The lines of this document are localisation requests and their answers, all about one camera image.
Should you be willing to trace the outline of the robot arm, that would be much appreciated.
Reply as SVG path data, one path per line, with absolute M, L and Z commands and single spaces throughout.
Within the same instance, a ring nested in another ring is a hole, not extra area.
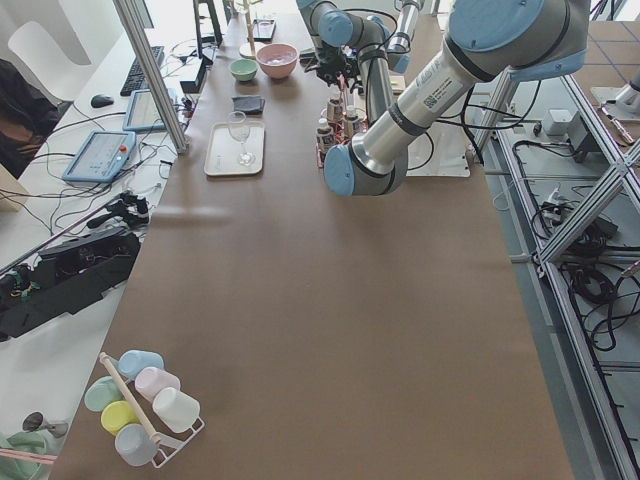
M 331 1 L 299 1 L 297 7 L 315 49 L 311 67 L 327 85 L 360 85 L 368 123 L 395 103 L 389 74 L 403 73 L 424 3 L 403 1 L 396 27 L 339 9 Z
M 328 188 L 384 195 L 404 180 L 408 147 L 475 84 L 503 71 L 514 81 L 579 70 L 586 56 L 587 1 L 457 1 L 440 52 L 363 134 L 329 150 Z

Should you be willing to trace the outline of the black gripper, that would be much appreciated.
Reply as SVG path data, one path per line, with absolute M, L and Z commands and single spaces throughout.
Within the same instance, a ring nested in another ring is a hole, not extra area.
M 338 83 L 340 76 L 346 81 L 358 78 L 357 56 L 352 51 L 323 43 L 316 49 L 316 60 L 316 75 L 325 83 Z

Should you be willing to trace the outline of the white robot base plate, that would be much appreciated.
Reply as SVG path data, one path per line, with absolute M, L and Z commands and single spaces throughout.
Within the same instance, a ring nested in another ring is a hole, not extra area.
M 436 123 L 408 147 L 408 176 L 470 176 L 468 139 L 456 126 Z

